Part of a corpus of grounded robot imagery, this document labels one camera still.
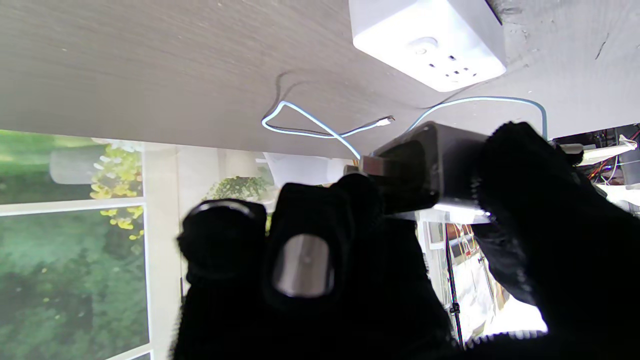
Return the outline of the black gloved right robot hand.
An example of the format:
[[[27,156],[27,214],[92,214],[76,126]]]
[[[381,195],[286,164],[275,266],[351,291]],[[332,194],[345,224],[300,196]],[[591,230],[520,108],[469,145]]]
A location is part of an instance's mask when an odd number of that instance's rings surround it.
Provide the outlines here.
[[[413,219],[388,209],[430,200],[416,178],[400,196],[371,175],[329,187],[288,183],[266,209],[207,200],[183,219],[190,288],[174,360],[637,359],[639,218],[600,194],[528,123],[501,125],[470,152],[462,182],[489,214],[473,232],[491,273],[537,307],[547,331],[470,341],[428,276]]]

